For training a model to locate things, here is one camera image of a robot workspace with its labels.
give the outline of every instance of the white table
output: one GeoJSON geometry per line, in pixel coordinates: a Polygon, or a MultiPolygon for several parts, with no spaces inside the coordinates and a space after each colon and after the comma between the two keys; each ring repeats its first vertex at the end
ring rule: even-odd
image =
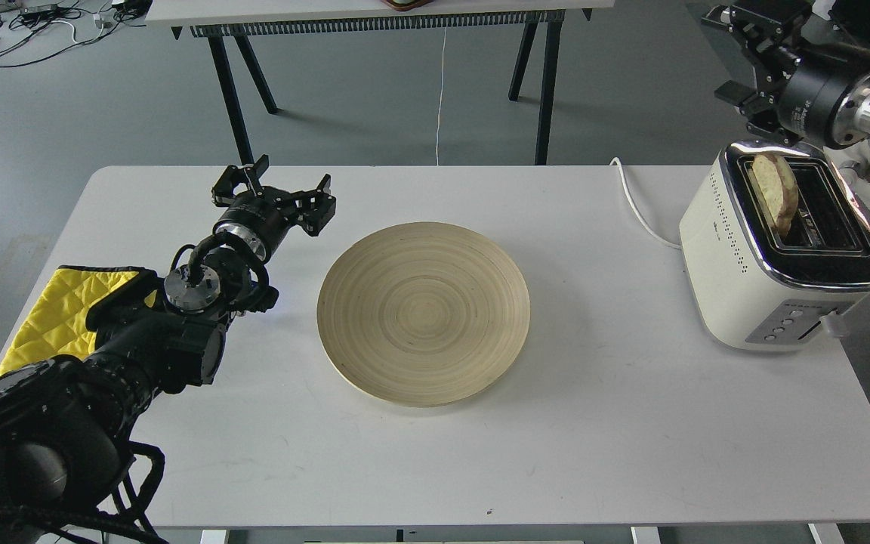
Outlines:
{"type": "MultiPolygon", "coordinates": [[[[673,239],[707,168],[629,171],[673,239]]],[[[715,344],[680,252],[641,230],[613,169],[294,166],[262,181],[307,189],[325,172],[338,213],[319,238],[292,231],[269,263],[275,309],[235,321],[214,385],[159,397],[136,426],[166,454],[156,526],[870,521],[870,407],[838,342],[770,356],[715,344]],[[529,286],[524,351],[455,405],[367,396],[318,338],[329,266],[404,221],[493,238],[529,286]]],[[[35,292],[60,264],[165,273],[220,216],[220,174],[101,169],[35,292]]]]}
{"type": "Polygon", "coordinates": [[[348,17],[477,14],[608,8],[614,0],[434,0],[410,11],[395,11],[381,0],[154,0],[146,22],[196,26],[272,20],[331,20],[348,17]]]}
{"type": "Polygon", "coordinates": [[[539,23],[545,22],[545,57],[535,141],[535,164],[544,165],[549,151],[560,34],[566,10],[583,9],[589,18],[594,8],[612,7],[613,3],[614,0],[437,0],[402,13],[380,0],[156,0],[146,22],[151,26],[173,27],[177,39],[183,26],[189,26],[194,36],[208,39],[241,164],[253,162],[253,152],[230,72],[224,37],[233,37],[237,42],[264,106],[268,113],[277,114],[279,108],[257,62],[249,36],[524,23],[508,90],[508,99],[515,101],[522,88],[529,52],[535,41],[535,29],[539,23]]]}

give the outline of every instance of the wooden plate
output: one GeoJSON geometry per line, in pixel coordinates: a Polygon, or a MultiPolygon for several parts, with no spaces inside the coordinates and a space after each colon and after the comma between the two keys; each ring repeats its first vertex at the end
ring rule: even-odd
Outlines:
{"type": "Polygon", "coordinates": [[[439,406],[492,385],[515,361],[529,331],[529,290],[485,236],[398,224],[335,262],[317,323],[352,385],[400,405],[439,406]]]}

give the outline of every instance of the white toaster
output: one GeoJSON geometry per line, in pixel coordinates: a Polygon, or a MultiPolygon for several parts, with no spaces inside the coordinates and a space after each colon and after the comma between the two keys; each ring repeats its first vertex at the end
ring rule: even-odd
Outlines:
{"type": "Polygon", "coordinates": [[[683,214],[680,243],[705,327],[733,348],[803,348],[870,292],[870,230],[850,189],[810,145],[729,145],[683,214]],[[759,207],[751,170],[758,153],[784,157],[797,178],[801,196],[785,238],[759,207]]]}

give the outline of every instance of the black table leg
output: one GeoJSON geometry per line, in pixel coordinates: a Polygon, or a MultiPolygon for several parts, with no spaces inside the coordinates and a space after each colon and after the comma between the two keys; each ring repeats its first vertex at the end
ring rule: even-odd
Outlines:
{"type": "Polygon", "coordinates": [[[556,91],[556,66],[559,63],[559,38],[563,21],[546,23],[546,52],[542,62],[542,94],[539,97],[539,128],[535,138],[535,164],[545,165],[549,154],[549,127],[553,119],[556,91]]]}
{"type": "Polygon", "coordinates": [[[217,80],[221,83],[221,92],[224,93],[227,116],[230,117],[230,127],[234,131],[234,141],[237,142],[241,164],[251,165],[253,164],[251,141],[248,138],[248,128],[244,124],[241,103],[237,100],[237,88],[234,86],[234,77],[230,73],[230,61],[227,59],[224,38],[211,37],[207,38],[207,41],[210,42],[210,52],[214,56],[214,68],[217,69],[217,80]]]}
{"type": "Polygon", "coordinates": [[[535,40],[535,28],[538,22],[527,22],[522,28],[522,44],[519,45],[519,56],[515,59],[515,71],[512,72],[512,83],[508,86],[508,100],[519,100],[519,90],[522,89],[522,77],[526,75],[526,65],[529,64],[529,52],[532,51],[532,41],[535,40]]]}
{"type": "Polygon", "coordinates": [[[241,55],[244,55],[244,62],[251,71],[251,77],[255,81],[257,92],[260,93],[260,99],[264,101],[267,113],[277,114],[277,103],[273,102],[273,95],[270,93],[270,87],[267,86],[267,80],[264,79],[264,73],[260,71],[260,64],[251,47],[251,41],[246,36],[235,36],[234,40],[237,41],[238,48],[241,48],[241,55]]]}

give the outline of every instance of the gray floor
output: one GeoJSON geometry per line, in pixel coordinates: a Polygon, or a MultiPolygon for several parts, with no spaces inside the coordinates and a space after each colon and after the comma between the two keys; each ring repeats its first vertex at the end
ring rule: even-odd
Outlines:
{"type": "MultiPolygon", "coordinates": [[[[93,9],[101,4],[83,2],[93,9]]],[[[729,141],[746,137],[742,118],[712,97],[729,71],[721,61],[726,55],[718,57],[710,42],[718,49],[727,45],[705,37],[695,17],[702,9],[702,3],[618,0],[591,22],[577,11],[569,14],[550,164],[601,165],[619,155],[628,164],[704,165],[729,141]]],[[[77,26],[80,40],[96,32],[89,20],[77,26]]],[[[505,92],[519,37],[517,27],[449,29],[441,164],[531,164],[541,40],[523,99],[511,103],[505,92]]],[[[434,164],[442,42],[441,30],[256,38],[284,113],[265,113],[244,65],[232,55],[255,152],[270,154],[280,165],[434,164]]],[[[68,44],[69,28],[59,26],[7,59],[30,60],[68,44]]],[[[127,28],[48,62],[0,70],[0,348],[94,170],[235,161],[205,40],[186,35],[174,41],[165,29],[127,28]]],[[[169,228],[156,218],[122,221],[169,228]]],[[[864,332],[847,348],[870,398],[870,312],[862,315],[864,332]]],[[[620,527],[414,530],[407,540],[628,541],[620,527]]],[[[870,542],[870,524],[843,531],[850,542],[870,542]]],[[[177,544],[197,541],[192,531],[165,535],[177,544]]],[[[303,539],[290,530],[245,537],[279,544],[303,539]]],[[[393,540],[394,533],[332,531],[319,539],[358,538],[393,540]]],[[[663,538],[701,544],[811,541],[802,526],[682,527],[664,530],[663,538]]]]}

